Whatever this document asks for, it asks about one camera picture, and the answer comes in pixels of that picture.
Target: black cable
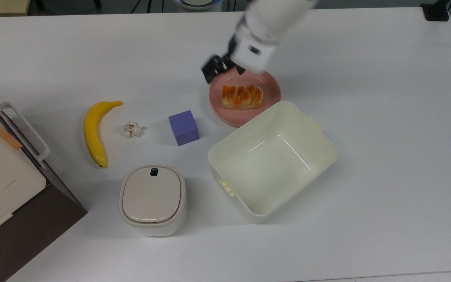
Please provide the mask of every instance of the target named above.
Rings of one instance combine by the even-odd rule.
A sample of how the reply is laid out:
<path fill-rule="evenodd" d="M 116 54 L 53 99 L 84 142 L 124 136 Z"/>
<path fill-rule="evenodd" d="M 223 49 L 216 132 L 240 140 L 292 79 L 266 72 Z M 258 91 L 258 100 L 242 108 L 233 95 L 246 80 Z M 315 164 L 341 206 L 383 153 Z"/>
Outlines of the black cable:
<path fill-rule="evenodd" d="M 133 12 L 135 11 L 135 9 L 137 8 L 138 4 L 140 3 L 140 0 L 137 1 L 137 3 L 135 4 L 135 7 L 133 7 L 133 10 L 130 14 L 133 14 Z"/>
<path fill-rule="evenodd" d="M 149 4 L 147 5 L 147 14 L 151 13 L 151 4 L 152 4 L 152 0 L 149 0 Z"/>

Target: pink plate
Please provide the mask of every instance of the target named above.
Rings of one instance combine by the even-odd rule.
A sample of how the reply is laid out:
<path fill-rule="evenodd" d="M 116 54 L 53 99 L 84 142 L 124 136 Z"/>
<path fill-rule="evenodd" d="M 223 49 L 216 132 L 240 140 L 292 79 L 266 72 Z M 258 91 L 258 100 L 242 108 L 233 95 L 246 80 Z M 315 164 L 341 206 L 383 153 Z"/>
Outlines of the pink plate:
<path fill-rule="evenodd" d="M 226 109 L 222 106 L 222 86 L 224 85 L 250 85 L 254 84 L 263 91 L 262 105 L 257 109 Z M 220 74 L 213 79 L 208 91 L 210 104 L 217 116 L 226 123 L 240 127 L 267 110 L 272 105 L 281 101 L 280 86 L 267 71 L 263 74 L 256 74 L 245 71 L 242 75 L 236 69 Z"/>

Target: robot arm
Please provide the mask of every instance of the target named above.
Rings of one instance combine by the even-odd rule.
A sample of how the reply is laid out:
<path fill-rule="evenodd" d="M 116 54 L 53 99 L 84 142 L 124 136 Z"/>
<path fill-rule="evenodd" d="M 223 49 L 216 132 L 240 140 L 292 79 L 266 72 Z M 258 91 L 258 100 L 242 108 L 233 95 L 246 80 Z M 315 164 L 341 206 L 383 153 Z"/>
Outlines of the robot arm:
<path fill-rule="evenodd" d="M 257 0 L 245 11 L 229 41 L 227 53 L 214 55 L 202 67 L 206 82 L 219 73 L 236 67 L 261 73 L 272 53 L 288 30 L 316 4 L 318 0 Z"/>

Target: crumpled paper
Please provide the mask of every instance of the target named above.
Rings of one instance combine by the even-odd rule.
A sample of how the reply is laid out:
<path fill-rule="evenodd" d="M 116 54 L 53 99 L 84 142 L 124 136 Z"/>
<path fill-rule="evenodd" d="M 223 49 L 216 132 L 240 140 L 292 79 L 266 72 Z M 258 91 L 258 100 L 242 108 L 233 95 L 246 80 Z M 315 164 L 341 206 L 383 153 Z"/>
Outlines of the crumpled paper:
<path fill-rule="evenodd" d="M 123 129 L 125 130 L 125 135 L 128 139 L 140 137 L 142 135 L 142 127 L 138 123 L 129 121 L 127 124 L 123 125 Z"/>

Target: small lidded bin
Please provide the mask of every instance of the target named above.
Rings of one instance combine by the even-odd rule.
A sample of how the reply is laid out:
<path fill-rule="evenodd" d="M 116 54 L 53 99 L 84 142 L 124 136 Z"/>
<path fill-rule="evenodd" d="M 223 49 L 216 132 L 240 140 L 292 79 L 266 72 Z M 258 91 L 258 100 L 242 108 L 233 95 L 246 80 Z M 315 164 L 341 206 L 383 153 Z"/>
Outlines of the small lidded bin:
<path fill-rule="evenodd" d="M 186 219 L 186 184 L 171 166 L 133 168 L 123 180 L 119 211 L 124 221 L 147 236 L 169 236 Z"/>

